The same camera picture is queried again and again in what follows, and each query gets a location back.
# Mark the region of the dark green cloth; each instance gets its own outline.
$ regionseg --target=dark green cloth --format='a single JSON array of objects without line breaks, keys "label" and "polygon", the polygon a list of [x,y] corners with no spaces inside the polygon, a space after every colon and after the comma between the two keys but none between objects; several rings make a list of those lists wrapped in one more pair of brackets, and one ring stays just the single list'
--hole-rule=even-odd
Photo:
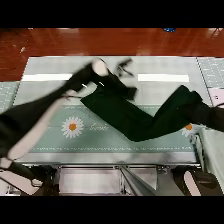
[{"label": "dark green cloth", "polygon": [[81,100],[92,112],[135,142],[157,138],[185,127],[190,122],[179,107],[201,101],[197,92],[180,86],[152,117],[115,91],[100,86]]}]

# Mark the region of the reddish brown floor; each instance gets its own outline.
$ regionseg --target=reddish brown floor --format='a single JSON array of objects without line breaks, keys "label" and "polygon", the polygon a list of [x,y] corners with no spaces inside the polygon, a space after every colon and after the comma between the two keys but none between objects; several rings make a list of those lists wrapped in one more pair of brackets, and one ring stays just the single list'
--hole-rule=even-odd
[{"label": "reddish brown floor", "polygon": [[224,29],[0,29],[0,81],[19,80],[28,57],[52,55],[224,57]]}]

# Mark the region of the white daisy print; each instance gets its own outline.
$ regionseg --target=white daisy print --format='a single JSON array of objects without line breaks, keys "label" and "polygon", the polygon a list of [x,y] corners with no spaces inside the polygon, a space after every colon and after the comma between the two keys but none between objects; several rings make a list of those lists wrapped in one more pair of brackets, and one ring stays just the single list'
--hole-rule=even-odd
[{"label": "white daisy print", "polygon": [[189,124],[186,127],[184,127],[182,129],[182,135],[184,135],[185,137],[190,137],[192,135],[195,135],[198,133],[198,131],[200,130],[200,126],[195,125],[195,124]]},{"label": "white daisy print", "polygon": [[66,138],[70,137],[71,139],[82,134],[81,131],[83,130],[83,127],[84,125],[81,119],[78,117],[69,117],[63,122],[61,130],[64,132],[63,135],[65,135]]}]

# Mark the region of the blue object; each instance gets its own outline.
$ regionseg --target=blue object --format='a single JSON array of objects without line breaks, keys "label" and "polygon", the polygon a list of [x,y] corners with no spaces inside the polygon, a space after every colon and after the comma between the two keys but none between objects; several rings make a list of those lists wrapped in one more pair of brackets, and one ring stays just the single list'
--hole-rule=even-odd
[{"label": "blue object", "polygon": [[175,32],[176,28],[163,28],[166,32]]}]

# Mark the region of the yellow flower center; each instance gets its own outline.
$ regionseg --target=yellow flower center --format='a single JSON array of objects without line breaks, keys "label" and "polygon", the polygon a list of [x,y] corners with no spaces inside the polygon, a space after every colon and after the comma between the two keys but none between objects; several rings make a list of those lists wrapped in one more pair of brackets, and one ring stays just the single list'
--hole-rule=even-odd
[{"label": "yellow flower center", "polygon": [[69,125],[69,129],[70,129],[71,131],[74,131],[76,128],[77,128],[77,126],[76,126],[76,124],[74,124],[74,123],[72,123],[72,124]]},{"label": "yellow flower center", "polygon": [[185,128],[189,131],[192,130],[192,124],[187,125]]}]

